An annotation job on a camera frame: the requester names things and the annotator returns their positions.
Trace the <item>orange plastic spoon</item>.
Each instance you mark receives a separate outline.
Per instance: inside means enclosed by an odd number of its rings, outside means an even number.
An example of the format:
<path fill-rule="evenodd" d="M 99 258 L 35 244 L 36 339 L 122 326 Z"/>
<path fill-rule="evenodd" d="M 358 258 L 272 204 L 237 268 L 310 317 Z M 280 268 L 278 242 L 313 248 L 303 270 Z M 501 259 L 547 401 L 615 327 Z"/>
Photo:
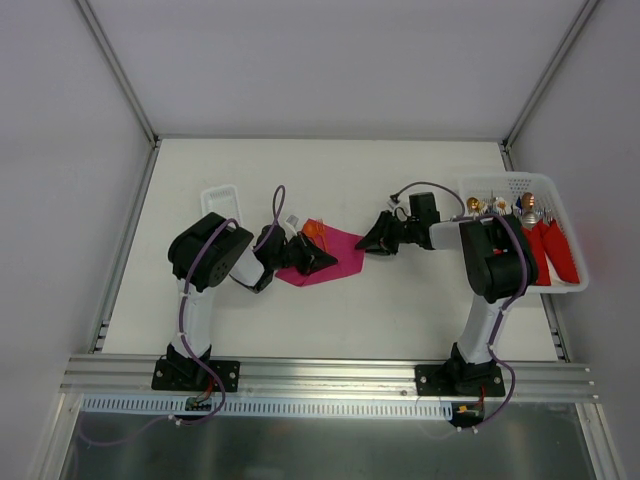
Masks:
<path fill-rule="evenodd" d="M 315 221 L 308 220 L 302 228 L 302 232 L 309 238 L 315 241 L 321 237 L 318 229 L 318 224 Z"/>

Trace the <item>pink paper napkin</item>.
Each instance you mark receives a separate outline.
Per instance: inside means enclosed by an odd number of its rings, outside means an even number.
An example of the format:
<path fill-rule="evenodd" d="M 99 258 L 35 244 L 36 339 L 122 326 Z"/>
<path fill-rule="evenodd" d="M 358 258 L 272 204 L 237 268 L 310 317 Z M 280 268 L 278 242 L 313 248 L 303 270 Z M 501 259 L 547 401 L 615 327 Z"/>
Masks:
<path fill-rule="evenodd" d="M 362 236 L 327 225 L 325 227 L 330 249 L 329 254 L 338 259 L 338 264 L 310 276 L 301 275 L 294 267 L 284 268 L 276 273 L 278 279 L 297 287 L 304 287 L 349 277 L 362 271 L 365 252 L 355 249 L 356 243 Z M 323 250 L 320 238 L 313 243 Z"/>

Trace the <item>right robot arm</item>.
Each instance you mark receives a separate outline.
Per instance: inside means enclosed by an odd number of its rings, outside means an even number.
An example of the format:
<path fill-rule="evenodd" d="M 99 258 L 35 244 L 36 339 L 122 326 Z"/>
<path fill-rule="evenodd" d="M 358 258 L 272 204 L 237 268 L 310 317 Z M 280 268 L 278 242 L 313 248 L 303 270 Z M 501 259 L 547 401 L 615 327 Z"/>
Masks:
<path fill-rule="evenodd" d="M 538 276 L 518 221 L 512 215 L 444 221 L 437 211 L 400 220 L 383 211 L 356 248 L 390 256 L 402 244 L 460 252 L 473 292 L 465 328 L 449 358 L 440 366 L 419 364 L 414 368 L 417 394 L 503 397 L 504 367 L 497 359 L 496 343 L 511 306 Z"/>

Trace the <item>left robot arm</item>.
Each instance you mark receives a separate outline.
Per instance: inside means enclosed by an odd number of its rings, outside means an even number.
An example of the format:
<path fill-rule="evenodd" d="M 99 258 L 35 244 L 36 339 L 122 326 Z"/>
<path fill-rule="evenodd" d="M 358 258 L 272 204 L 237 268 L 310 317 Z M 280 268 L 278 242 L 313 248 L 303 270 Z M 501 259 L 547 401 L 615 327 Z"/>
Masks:
<path fill-rule="evenodd" d="M 281 269 L 310 276 L 338 264 L 338 259 L 296 233 L 286 238 L 277 223 L 254 235 L 233 219 L 209 213 L 171 243 L 168 260 L 179 289 L 178 323 L 166 354 L 156 363 L 155 390 L 237 390 L 231 374 L 238 364 L 211 358 L 210 323 L 217 287 L 228 277 L 260 293 Z"/>

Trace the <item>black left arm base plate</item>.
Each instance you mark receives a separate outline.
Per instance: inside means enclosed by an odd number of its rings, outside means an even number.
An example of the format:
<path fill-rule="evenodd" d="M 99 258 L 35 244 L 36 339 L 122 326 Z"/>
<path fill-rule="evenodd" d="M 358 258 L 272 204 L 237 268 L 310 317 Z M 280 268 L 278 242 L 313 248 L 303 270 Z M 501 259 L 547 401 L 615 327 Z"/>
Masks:
<path fill-rule="evenodd" d="M 226 392 L 235 393 L 238 390 L 240 362 L 210 358 L 206 364 L 221 380 Z M 215 378 L 193 359 L 181 355 L 176 358 L 162 356 L 155 364 L 151 389 L 169 392 L 204 392 L 210 380 L 213 381 L 213 391 L 220 392 L 221 389 Z"/>

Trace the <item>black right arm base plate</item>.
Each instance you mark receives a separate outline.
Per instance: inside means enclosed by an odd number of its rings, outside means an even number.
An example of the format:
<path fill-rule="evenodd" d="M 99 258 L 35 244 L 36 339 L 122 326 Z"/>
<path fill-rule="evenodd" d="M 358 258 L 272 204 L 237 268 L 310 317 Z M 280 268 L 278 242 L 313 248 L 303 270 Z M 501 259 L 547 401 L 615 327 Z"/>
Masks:
<path fill-rule="evenodd" d="M 414 377 L 419 396 L 500 398 L 506 394 L 502 371 L 494 361 L 479 365 L 418 364 L 414 367 Z"/>

